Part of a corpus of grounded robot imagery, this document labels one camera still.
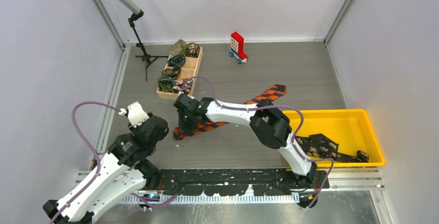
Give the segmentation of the orange navy striped tie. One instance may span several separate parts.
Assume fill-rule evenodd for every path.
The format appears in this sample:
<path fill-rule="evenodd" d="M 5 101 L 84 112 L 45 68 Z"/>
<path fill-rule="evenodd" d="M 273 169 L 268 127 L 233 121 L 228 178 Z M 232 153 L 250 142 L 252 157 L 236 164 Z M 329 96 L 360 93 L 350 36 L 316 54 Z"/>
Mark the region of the orange navy striped tie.
<path fill-rule="evenodd" d="M 271 101 L 277 100 L 287 93 L 287 86 L 282 84 L 275 84 L 271 86 L 268 90 L 264 91 L 257 97 L 253 98 L 245 102 L 245 104 L 255 104 L 260 103 L 262 100 L 269 99 Z M 213 130 L 214 128 L 218 128 L 226 125 L 227 122 L 201 122 L 196 123 L 196 125 L 192 125 L 189 131 L 183 131 L 183 121 L 179 120 L 179 125 L 173 131 L 173 139 L 175 141 L 183 140 L 195 135 L 199 135 L 203 132 Z"/>

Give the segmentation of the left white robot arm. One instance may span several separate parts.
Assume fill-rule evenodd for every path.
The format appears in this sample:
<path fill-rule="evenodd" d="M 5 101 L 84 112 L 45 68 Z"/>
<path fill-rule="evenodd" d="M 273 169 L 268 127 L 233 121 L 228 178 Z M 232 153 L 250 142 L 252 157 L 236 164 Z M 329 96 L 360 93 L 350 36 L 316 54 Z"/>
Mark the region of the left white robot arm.
<path fill-rule="evenodd" d="M 52 223 L 95 223 L 128 194 L 142 188 L 152 190 L 158 185 L 158 168 L 147 157 L 168 134 L 167 121 L 150 115 L 142 124 L 128 127 L 130 133 L 114 139 L 100 167 L 95 167 L 66 196 L 43 205 Z"/>

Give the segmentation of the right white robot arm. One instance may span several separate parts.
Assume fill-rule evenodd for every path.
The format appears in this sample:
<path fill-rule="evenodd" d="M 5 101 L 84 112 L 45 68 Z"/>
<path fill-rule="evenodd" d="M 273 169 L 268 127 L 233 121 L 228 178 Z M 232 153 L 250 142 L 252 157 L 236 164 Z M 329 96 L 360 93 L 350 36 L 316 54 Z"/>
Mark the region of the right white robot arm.
<path fill-rule="evenodd" d="M 226 122 L 249 127 L 266 147 L 277 150 L 291 167 L 296 183 L 309 188 L 316 182 L 317 165 L 302 150 L 290 119 L 270 99 L 253 104 L 236 104 L 205 97 L 197 100 L 181 94 L 174 102 L 179 117 L 179 131 L 187 135 L 200 124 Z"/>

